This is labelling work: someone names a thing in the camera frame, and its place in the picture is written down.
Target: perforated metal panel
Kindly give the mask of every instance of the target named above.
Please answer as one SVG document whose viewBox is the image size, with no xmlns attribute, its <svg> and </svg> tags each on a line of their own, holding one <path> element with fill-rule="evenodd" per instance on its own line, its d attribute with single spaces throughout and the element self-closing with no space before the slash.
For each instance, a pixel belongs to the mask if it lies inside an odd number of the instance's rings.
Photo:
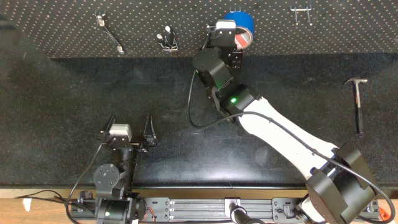
<svg viewBox="0 0 398 224">
<path fill-rule="evenodd" d="M 290 6 L 311 5 L 298 12 Z M 398 52 L 397 0 L 239 1 L 239 0 L 13 0 L 5 15 L 49 57 L 119 57 L 116 46 L 96 28 L 96 11 L 126 49 L 123 57 L 172 57 L 155 35 L 171 25 L 178 56 L 191 57 L 203 44 L 206 26 L 230 9 L 255 21 L 254 43 L 246 55 Z"/>
</svg>

